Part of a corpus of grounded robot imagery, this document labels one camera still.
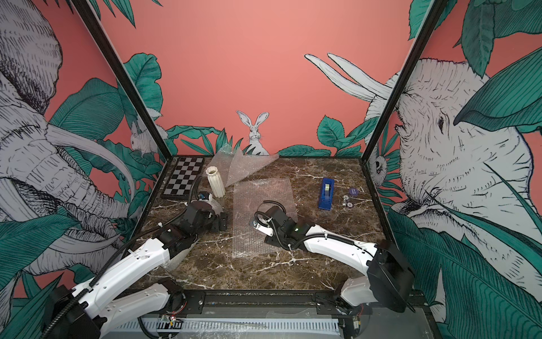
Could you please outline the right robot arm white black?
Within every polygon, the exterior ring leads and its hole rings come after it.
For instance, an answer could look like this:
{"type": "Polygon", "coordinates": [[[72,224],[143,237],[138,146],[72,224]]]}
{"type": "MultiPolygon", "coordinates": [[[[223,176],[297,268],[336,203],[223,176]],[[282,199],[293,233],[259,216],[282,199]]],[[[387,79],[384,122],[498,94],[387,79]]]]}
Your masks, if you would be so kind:
{"type": "Polygon", "coordinates": [[[286,251],[302,250],[339,261],[360,272],[335,291],[333,304],[342,314],[361,314],[371,303],[394,312],[414,310],[409,302],[415,273],[397,246],[352,240],[315,223],[295,221],[281,206],[254,213],[253,227],[265,234],[265,243],[286,251]]]}

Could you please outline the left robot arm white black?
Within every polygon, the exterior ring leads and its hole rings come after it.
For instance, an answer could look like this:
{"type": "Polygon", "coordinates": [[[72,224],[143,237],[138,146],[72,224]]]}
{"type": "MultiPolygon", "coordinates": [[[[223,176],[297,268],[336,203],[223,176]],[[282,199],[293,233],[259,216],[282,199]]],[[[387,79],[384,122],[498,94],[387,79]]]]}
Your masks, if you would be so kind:
{"type": "Polygon", "coordinates": [[[111,330],[147,313],[186,306],[183,288],[171,278],[128,296],[121,294],[159,266],[176,268],[206,232],[227,229],[227,215],[216,201],[197,200],[135,251],[125,244],[99,273],[72,289],[56,288],[47,300],[42,338],[103,338],[111,330]]]}

